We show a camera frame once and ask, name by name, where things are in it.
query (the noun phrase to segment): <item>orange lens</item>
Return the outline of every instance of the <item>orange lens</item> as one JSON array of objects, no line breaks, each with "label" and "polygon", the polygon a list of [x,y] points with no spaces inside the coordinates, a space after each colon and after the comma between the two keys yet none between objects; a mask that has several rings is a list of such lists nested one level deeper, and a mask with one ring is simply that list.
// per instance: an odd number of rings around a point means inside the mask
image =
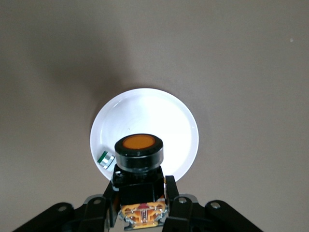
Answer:
[{"label": "orange lens", "polygon": [[144,149],[154,144],[155,138],[148,134],[135,134],[122,142],[122,145],[128,149]]}]

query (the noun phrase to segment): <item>white round plate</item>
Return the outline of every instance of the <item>white round plate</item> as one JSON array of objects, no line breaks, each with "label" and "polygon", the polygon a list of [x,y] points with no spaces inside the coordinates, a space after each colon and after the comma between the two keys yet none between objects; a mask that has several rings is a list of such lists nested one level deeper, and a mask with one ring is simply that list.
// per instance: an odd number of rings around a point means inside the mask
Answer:
[{"label": "white round plate", "polygon": [[152,88],[133,89],[111,99],[98,113],[90,133],[93,160],[107,179],[112,169],[98,164],[104,150],[136,133],[153,134],[163,141],[164,175],[179,180],[191,167],[198,148],[198,130],[190,110],[178,98]]}]

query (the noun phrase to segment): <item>beige tabletop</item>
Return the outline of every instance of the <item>beige tabletop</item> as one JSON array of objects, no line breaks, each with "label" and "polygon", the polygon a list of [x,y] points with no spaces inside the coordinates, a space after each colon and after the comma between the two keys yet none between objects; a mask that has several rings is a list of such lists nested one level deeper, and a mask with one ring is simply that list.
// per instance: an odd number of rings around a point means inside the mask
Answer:
[{"label": "beige tabletop", "polygon": [[93,120],[140,87],[196,119],[180,192],[309,230],[309,1],[140,0],[1,1],[0,231],[104,192]]}]

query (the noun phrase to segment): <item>metal bolt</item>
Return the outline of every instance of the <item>metal bolt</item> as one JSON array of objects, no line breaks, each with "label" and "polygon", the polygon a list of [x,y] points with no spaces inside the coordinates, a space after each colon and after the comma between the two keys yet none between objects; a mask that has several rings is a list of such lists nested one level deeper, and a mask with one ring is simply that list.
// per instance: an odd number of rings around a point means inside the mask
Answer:
[{"label": "metal bolt", "polygon": [[93,204],[100,204],[101,203],[101,200],[100,199],[96,199]]},{"label": "metal bolt", "polygon": [[184,198],[184,197],[178,198],[178,201],[179,201],[179,203],[181,203],[181,204],[184,204],[184,203],[187,202],[186,198]]},{"label": "metal bolt", "polygon": [[66,206],[62,206],[62,207],[58,208],[58,211],[59,211],[59,212],[63,212],[63,211],[65,211],[66,209],[67,209]]},{"label": "metal bolt", "polygon": [[211,203],[211,206],[212,206],[212,208],[214,208],[214,209],[220,209],[220,204],[219,203],[217,203],[217,202],[212,202]]}]

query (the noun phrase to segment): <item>plate rim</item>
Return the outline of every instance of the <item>plate rim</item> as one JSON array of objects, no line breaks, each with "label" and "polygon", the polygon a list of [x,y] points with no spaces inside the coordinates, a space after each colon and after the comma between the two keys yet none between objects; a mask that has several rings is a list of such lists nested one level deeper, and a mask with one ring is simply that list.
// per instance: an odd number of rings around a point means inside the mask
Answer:
[{"label": "plate rim", "polygon": [[107,176],[102,170],[102,168],[100,167],[99,164],[97,164],[97,161],[95,159],[95,155],[94,155],[94,148],[93,148],[93,143],[94,143],[94,139],[93,139],[93,136],[94,136],[94,127],[98,124],[98,118],[100,118],[101,114],[104,113],[104,111],[109,111],[111,110],[112,108],[114,108],[120,101],[122,101],[123,99],[127,98],[127,97],[132,97],[134,95],[146,95],[146,94],[150,94],[150,95],[158,95],[161,94],[161,95],[164,95],[166,96],[167,98],[172,98],[174,101],[176,101],[178,103],[177,107],[180,108],[181,106],[181,111],[183,111],[183,109],[185,109],[185,115],[186,117],[188,118],[188,121],[189,121],[189,124],[191,126],[191,133],[192,133],[192,137],[194,137],[194,134],[196,136],[196,139],[195,140],[191,140],[193,142],[195,142],[195,144],[193,144],[190,148],[190,150],[192,149],[193,150],[193,157],[192,159],[190,160],[189,163],[187,163],[188,165],[186,165],[186,168],[182,169],[184,172],[182,172],[182,174],[180,176],[175,176],[175,181],[178,181],[180,180],[187,172],[188,170],[191,168],[194,160],[196,159],[196,156],[197,156],[197,152],[198,152],[198,145],[199,145],[199,133],[198,133],[198,127],[197,127],[197,123],[195,121],[195,118],[192,114],[192,112],[189,110],[189,108],[180,100],[178,99],[177,97],[175,97],[174,95],[168,93],[168,92],[165,92],[163,90],[159,90],[159,89],[155,89],[155,88],[136,88],[136,89],[131,89],[131,90],[127,90],[125,92],[122,92],[116,96],[114,96],[113,98],[111,98],[105,105],[102,106],[102,108],[99,110],[99,112],[97,113],[94,121],[93,121],[93,124],[92,124],[92,127],[91,127],[91,131],[90,131],[90,151],[91,151],[91,156],[95,162],[95,165],[97,166],[97,168],[99,169],[99,171],[108,179],[108,180],[111,180],[109,178],[109,176]]}]

